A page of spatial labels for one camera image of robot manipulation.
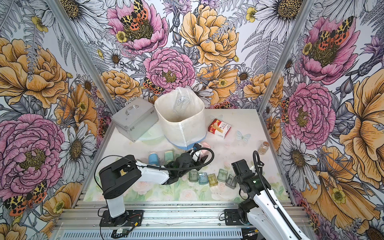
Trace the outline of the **translucent green shavings tray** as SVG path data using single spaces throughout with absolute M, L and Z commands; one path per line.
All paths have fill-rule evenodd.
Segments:
M 196 170 L 191 170 L 189 172 L 189 182 L 197 183 L 199 181 L 199 172 Z

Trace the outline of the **clear teal shavings tray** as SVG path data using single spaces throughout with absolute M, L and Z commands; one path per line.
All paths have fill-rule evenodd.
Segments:
M 225 183 L 228 179 L 228 171 L 224 169 L 219 169 L 217 179 L 219 182 Z

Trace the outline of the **teal square pencil sharpener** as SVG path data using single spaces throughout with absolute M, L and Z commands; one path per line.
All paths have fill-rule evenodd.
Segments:
M 175 160 L 174 151 L 170 150 L 170 151 L 164 152 L 164 160 L 165 160 L 165 164 L 169 164 L 173 162 Z

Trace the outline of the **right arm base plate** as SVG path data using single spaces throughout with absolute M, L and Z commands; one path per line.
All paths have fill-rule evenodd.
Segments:
M 250 224 L 246 212 L 240 209 L 225 209 L 224 218 L 226 226 L 246 226 Z

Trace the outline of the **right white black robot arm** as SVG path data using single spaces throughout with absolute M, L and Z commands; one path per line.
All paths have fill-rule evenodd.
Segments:
M 308 240 L 263 176 L 264 163 L 258 151 L 253 152 L 253 162 L 254 170 L 246 160 L 232 163 L 234 180 L 248 196 L 238 205 L 240 223 L 253 226 L 267 240 Z

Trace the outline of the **translucent blue shavings tray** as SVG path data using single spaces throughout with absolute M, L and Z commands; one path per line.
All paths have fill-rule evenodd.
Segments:
M 198 181 L 200 185 L 206 185 L 209 183 L 208 174 L 207 173 L 199 173 Z

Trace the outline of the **grey translucent shavings tray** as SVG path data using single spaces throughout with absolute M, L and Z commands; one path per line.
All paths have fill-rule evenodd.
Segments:
M 237 182 L 235 180 L 235 177 L 231 174 L 229 174 L 226 182 L 225 182 L 225 185 L 230 188 L 230 189 L 235 189 L 237 187 Z

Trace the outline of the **translucent yellow shavings tray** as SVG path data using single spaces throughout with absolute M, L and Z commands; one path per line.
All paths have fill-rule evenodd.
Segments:
M 218 185 L 218 179 L 215 174 L 209 174 L 208 175 L 208 180 L 209 180 L 209 186 L 214 187 Z

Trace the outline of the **blue pencil sharpener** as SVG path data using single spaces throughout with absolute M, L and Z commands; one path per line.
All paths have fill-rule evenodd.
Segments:
M 149 160 L 149 165 L 160 166 L 160 160 L 157 153 L 150 153 L 148 160 Z

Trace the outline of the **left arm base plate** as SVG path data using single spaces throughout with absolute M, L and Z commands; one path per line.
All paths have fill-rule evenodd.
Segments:
M 110 211 L 103 212 L 101 227 L 140 227 L 143 220 L 143 210 L 126 210 L 121 216 L 112 218 Z

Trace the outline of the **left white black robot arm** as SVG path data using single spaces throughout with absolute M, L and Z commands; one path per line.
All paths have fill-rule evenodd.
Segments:
M 164 166 L 144 164 L 133 155 L 118 157 L 117 161 L 99 171 L 100 180 L 96 181 L 103 191 L 109 218 L 114 222 L 127 218 L 123 194 L 136 182 L 172 185 L 190 171 L 199 171 L 209 165 L 215 153 L 210 148 L 195 144 L 191 150 Z

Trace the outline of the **pink pencil sharpener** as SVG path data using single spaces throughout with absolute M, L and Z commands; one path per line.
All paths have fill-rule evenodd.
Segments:
M 203 148 L 207 148 L 207 149 L 210 149 L 210 148 L 211 148 L 211 146 L 210 146 L 209 144 L 205 143 L 205 142 L 201 143 L 201 146 L 202 146 Z M 209 154 L 210 154 L 209 151 L 207 151 L 207 150 L 201 150 L 200 157 L 202 158 L 202 157 L 208 156 Z

